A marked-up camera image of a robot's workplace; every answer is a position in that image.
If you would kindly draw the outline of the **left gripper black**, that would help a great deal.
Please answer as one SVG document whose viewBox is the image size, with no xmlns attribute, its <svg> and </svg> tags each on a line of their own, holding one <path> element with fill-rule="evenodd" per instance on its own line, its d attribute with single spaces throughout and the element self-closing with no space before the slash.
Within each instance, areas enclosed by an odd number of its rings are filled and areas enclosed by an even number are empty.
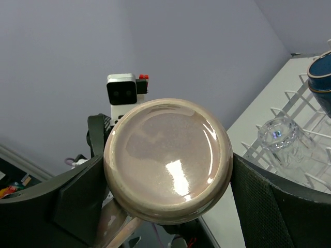
<svg viewBox="0 0 331 248">
<path fill-rule="evenodd" d="M 114 127 L 111 118 L 105 114 L 89 116 L 87 125 L 86 140 L 90 147 L 91 157 L 103 154 L 108 136 Z"/>
</svg>

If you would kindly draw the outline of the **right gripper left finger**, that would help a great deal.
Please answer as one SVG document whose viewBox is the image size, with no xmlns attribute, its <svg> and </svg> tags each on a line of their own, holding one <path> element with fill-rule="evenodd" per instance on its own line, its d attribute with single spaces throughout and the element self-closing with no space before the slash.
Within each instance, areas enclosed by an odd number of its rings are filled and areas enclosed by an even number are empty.
<svg viewBox="0 0 331 248">
<path fill-rule="evenodd" d="M 1 247 L 92 247 L 106 191 L 103 157 L 1 199 Z"/>
</svg>

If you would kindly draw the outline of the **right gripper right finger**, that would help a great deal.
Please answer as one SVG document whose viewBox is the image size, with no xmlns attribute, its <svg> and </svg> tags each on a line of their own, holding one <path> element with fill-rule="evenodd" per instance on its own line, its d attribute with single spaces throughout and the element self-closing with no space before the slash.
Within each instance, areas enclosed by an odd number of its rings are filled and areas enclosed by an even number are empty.
<svg viewBox="0 0 331 248">
<path fill-rule="evenodd" d="M 231 188 L 246 247 L 330 247 L 330 195 L 234 155 Z"/>
</svg>

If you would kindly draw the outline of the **clear glass tumbler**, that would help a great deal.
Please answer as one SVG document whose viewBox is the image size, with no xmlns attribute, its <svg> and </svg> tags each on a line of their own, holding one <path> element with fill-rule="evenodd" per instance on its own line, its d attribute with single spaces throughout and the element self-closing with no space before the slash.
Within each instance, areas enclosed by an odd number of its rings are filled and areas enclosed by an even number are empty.
<svg viewBox="0 0 331 248">
<path fill-rule="evenodd" d="M 258 130 L 258 140 L 272 163 L 296 180 L 328 165 L 325 150 L 291 118 L 267 121 Z"/>
</svg>

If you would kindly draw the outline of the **pale pink glossy mug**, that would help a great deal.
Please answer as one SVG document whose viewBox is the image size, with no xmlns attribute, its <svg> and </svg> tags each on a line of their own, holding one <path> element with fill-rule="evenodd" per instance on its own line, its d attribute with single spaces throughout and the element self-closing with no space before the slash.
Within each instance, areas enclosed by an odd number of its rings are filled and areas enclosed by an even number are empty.
<svg viewBox="0 0 331 248">
<path fill-rule="evenodd" d="M 114 199 L 132 217 L 109 243 L 119 247 L 143 221 L 177 225 L 212 208 L 230 183 L 233 150 L 209 111 L 186 100 L 158 99 L 118 121 L 103 164 Z"/>
</svg>

